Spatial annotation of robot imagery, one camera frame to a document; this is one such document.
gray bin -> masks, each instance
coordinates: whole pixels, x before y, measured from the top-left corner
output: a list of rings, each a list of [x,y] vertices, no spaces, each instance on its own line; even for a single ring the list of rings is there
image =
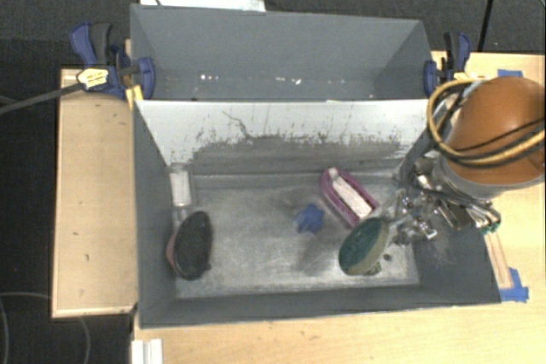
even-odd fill
[[[134,112],[143,328],[499,301],[471,230],[445,225],[432,243],[391,246],[374,276],[337,265],[349,230],[318,179],[335,165],[379,202],[393,194],[425,126],[421,23],[134,6],[131,39],[133,57],[151,55],[158,73],[154,100]],[[172,163],[191,163],[214,229],[212,269],[195,281],[177,279],[165,257]],[[293,226],[308,203],[326,211],[314,237]]]

black carpet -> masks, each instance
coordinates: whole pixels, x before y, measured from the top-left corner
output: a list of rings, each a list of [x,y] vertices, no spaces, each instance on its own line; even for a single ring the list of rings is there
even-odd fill
[[[61,65],[77,61],[68,44],[70,29],[84,20],[109,21],[113,40],[121,41],[129,35],[128,6],[136,1],[0,0],[0,95],[24,99],[55,88]],[[424,21],[432,48],[443,49],[446,30],[465,32],[475,47],[485,0],[266,0],[266,7],[416,18]],[[496,0],[485,49],[543,53],[540,3]],[[49,102],[0,118],[0,292],[50,292],[55,108]],[[3,303],[10,363],[83,361],[85,336],[77,322],[51,321],[47,303],[39,299]],[[90,363],[127,362],[129,317],[87,320]]]

